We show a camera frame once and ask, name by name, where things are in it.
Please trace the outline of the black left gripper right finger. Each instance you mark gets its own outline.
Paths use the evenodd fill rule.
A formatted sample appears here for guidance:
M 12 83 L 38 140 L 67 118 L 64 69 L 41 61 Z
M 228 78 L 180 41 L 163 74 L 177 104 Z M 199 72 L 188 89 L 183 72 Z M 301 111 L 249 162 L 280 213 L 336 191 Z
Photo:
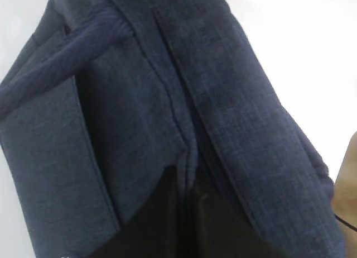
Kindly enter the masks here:
M 197 169 L 191 191 L 198 257 L 267 257 L 267 245 L 216 193 L 203 169 Z

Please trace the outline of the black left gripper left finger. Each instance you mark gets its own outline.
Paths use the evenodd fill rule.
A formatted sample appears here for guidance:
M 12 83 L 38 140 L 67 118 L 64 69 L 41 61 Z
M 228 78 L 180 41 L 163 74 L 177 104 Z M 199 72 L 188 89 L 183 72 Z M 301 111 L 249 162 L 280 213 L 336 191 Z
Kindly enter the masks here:
M 180 231 L 176 167 L 164 170 L 132 219 L 89 257 L 188 257 Z

